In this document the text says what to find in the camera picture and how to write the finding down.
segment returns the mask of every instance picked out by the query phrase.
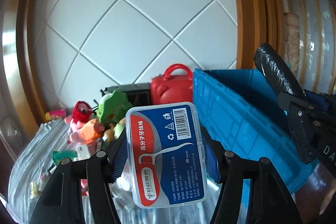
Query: green toy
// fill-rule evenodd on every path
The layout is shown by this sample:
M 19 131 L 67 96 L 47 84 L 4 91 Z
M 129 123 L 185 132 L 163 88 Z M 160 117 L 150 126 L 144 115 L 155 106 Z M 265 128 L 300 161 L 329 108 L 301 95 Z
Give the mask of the green toy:
M 131 107 L 133 105 L 128 102 L 127 95 L 120 90 L 115 90 L 113 93 L 106 94 L 101 98 L 97 117 L 104 125 L 117 124 L 125 117 L 126 112 Z
M 51 157 L 52 161 L 57 166 L 64 158 L 70 158 L 71 160 L 74 160 L 74 158 L 78 157 L 78 155 L 77 151 L 75 150 L 62 150 L 62 151 L 53 151 Z
M 126 118 L 122 119 L 119 123 L 116 124 L 116 126 L 114 128 L 114 137 L 115 137 L 115 139 L 119 138 L 119 136 L 123 132 L 125 126 L 126 126 Z

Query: clear plastic box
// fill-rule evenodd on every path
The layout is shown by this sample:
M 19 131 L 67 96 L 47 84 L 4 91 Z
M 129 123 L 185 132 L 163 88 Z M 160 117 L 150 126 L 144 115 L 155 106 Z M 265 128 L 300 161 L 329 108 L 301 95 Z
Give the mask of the clear plastic box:
M 201 202 L 208 192 L 196 107 L 133 107 L 126 114 L 134 202 L 162 208 Z

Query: green stuffed toy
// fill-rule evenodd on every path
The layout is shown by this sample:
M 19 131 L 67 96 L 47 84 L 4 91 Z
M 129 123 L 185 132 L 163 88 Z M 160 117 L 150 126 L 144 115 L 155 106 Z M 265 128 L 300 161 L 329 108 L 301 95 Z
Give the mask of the green stuffed toy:
M 126 116 L 126 112 L 131 107 L 133 105 L 128 102 L 127 95 L 120 90 L 115 90 L 113 93 L 106 94 L 101 98 L 97 117 L 104 125 L 117 124 Z

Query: brand logo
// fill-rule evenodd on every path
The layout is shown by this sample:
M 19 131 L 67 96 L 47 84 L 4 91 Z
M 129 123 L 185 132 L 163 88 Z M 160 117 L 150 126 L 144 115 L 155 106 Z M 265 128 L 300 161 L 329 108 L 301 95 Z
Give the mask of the brand logo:
M 142 168 L 141 176 L 145 197 L 149 201 L 155 200 L 157 198 L 157 195 L 154 185 L 154 176 L 152 169 L 148 167 Z
M 329 153 L 329 152 L 330 152 L 330 147 L 329 147 L 328 145 L 326 145 L 326 146 L 325 146 L 325 149 L 323 150 L 323 153 L 324 153 L 325 155 L 328 155 L 328 156 L 329 156 L 329 159 L 331 159 L 331 161 L 333 162 L 336 153 L 335 153 L 335 152 L 334 152 L 334 153 L 332 153 L 332 152 Z

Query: floor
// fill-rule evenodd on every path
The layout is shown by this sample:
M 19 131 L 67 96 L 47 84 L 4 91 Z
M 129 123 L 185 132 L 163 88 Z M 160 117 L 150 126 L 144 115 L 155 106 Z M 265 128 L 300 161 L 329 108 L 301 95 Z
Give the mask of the floor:
M 48 109 L 149 82 L 173 63 L 235 68 L 236 0 L 36 0 L 33 40 Z
M 319 163 L 309 179 L 296 193 L 295 203 L 304 224 L 315 220 L 335 178 Z

